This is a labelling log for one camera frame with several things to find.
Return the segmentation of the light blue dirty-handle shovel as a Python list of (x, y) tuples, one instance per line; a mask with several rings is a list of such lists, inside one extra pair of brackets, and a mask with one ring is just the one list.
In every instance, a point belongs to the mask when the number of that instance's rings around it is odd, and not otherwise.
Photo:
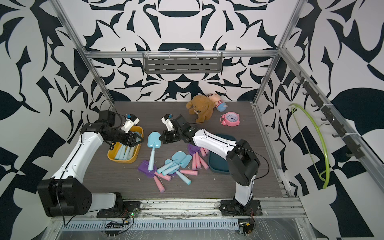
[(130, 149), (130, 152), (128, 154), (128, 160), (132, 159), (135, 155), (135, 152), (136, 152), (136, 149), (139, 147), (140, 145), (136, 145), (134, 147), (131, 147)]

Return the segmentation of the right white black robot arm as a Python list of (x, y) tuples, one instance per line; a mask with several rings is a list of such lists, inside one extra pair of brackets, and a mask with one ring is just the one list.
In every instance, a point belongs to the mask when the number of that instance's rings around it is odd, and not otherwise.
[(163, 144), (183, 141), (207, 149), (225, 159), (229, 165), (230, 175), (236, 182), (235, 207), (243, 212), (250, 207), (254, 197), (253, 184), (261, 163), (247, 141), (226, 140), (191, 125), (182, 115), (174, 119), (169, 114), (164, 115), (162, 123), (167, 128), (160, 136)]

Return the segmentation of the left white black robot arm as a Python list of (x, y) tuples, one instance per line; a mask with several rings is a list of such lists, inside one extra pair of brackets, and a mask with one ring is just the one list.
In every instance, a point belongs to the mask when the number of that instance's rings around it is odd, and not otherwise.
[(124, 212), (120, 193), (92, 193), (83, 184), (87, 168), (103, 143), (113, 149), (117, 143), (135, 147), (144, 139), (131, 128), (139, 118), (130, 114), (122, 126), (115, 127), (116, 113), (100, 111), (99, 118), (85, 124), (80, 137), (63, 165), (48, 180), (42, 180), (37, 191), (48, 217), (82, 216), (88, 212)]

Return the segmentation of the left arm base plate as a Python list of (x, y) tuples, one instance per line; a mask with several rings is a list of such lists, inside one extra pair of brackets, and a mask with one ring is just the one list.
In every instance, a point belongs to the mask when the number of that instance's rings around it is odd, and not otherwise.
[(128, 201), (117, 203), (113, 208), (107, 210), (100, 210), (97, 213), (98, 219), (107, 218), (126, 218), (131, 214), (138, 213), (140, 211), (140, 201)]

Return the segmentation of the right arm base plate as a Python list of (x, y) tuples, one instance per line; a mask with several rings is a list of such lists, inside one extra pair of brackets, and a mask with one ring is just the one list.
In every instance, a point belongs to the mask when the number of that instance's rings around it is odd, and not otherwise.
[(254, 199), (251, 199), (245, 206), (238, 203), (235, 199), (221, 200), (219, 210), (223, 216), (259, 217), (263, 215), (260, 201)]

